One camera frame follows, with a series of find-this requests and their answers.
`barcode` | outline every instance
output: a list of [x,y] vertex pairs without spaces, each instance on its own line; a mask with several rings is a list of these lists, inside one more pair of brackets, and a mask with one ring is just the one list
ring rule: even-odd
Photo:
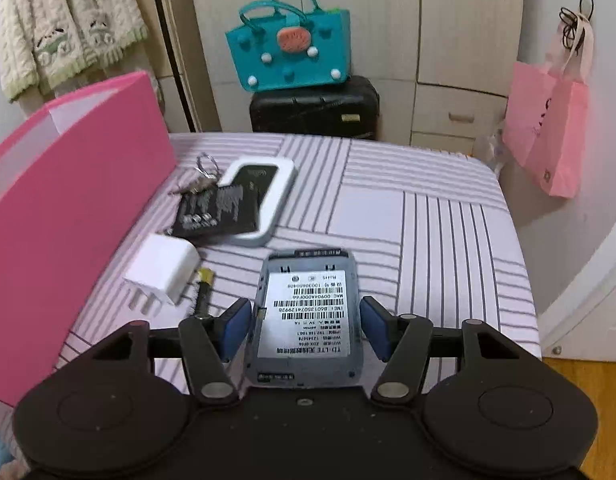
[[312,348],[277,348],[278,354],[314,354]]
[[284,312],[281,319],[343,319],[344,311],[336,312]]
[[343,294],[342,286],[323,286],[319,288],[295,288],[295,296],[313,296],[314,294]]
[[279,300],[275,301],[275,306],[334,306],[343,305],[343,298],[335,300]]

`yellow label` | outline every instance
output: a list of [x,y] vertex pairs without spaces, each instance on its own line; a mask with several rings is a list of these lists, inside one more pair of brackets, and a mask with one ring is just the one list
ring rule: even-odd
[[359,114],[341,114],[342,123],[360,123],[361,115]]

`striped tablecloth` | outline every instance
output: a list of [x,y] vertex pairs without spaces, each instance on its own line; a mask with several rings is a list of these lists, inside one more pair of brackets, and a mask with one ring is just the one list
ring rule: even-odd
[[[168,190],[195,175],[210,153],[226,169],[241,155],[284,156],[299,175],[270,242],[261,248],[213,245],[200,250],[216,273],[211,314],[239,297],[254,299],[264,258],[274,250],[336,246],[357,260],[360,295],[397,314],[429,317],[435,326],[486,320],[540,356],[533,297],[506,201],[494,174],[463,155],[364,140],[278,134],[177,134],[179,164],[99,279],[68,335],[57,368],[126,322],[172,326],[192,300],[163,305],[126,284],[123,271],[149,233],[169,226],[178,199]],[[184,296],[194,297],[193,285]],[[368,349],[365,385],[382,364]],[[454,372],[454,360],[431,360],[424,390]],[[185,391],[181,360],[160,360],[156,373]],[[232,371],[237,378],[238,370]],[[12,407],[0,403],[0,434],[17,453]]]

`cardigan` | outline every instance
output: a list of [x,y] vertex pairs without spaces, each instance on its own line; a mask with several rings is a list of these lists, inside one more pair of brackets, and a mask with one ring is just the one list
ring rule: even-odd
[[0,0],[1,87],[10,102],[105,68],[148,37],[136,0]]

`key ring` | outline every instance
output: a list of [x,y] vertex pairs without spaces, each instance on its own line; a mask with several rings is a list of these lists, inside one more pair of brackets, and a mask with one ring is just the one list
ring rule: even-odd
[[[201,160],[204,158],[208,159],[213,164],[214,173],[210,173],[203,169],[203,163],[201,162]],[[215,180],[217,180],[219,178],[219,175],[221,174],[221,172],[219,171],[219,165],[217,164],[217,161],[214,160],[214,158],[211,155],[208,155],[205,152],[201,153],[201,155],[197,157],[197,166],[195,167],[195,170],[201,173],[202,176],[206,178],[213,178]]]

